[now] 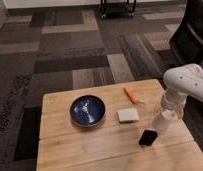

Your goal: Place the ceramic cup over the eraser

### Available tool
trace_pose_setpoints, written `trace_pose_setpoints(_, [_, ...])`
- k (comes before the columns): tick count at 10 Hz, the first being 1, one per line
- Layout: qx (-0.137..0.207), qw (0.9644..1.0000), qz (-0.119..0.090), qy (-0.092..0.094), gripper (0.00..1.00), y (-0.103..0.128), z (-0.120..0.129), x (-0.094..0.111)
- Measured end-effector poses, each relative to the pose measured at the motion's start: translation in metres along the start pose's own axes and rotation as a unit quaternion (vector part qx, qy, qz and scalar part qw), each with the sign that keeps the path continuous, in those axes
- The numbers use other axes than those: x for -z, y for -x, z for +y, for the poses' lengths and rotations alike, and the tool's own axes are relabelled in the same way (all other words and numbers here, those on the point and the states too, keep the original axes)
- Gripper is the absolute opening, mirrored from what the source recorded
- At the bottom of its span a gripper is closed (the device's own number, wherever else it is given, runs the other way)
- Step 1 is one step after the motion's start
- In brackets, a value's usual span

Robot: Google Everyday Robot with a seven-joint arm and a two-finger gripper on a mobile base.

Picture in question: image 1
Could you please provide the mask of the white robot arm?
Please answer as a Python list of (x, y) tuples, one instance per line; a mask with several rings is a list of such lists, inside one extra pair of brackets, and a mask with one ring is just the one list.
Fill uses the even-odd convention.
[(188, 96), (203, 102), (203, 68), (198, 64), (187, 64), (167, 70), (163, 75), (166, 91), (161, 106), (181, 119)]

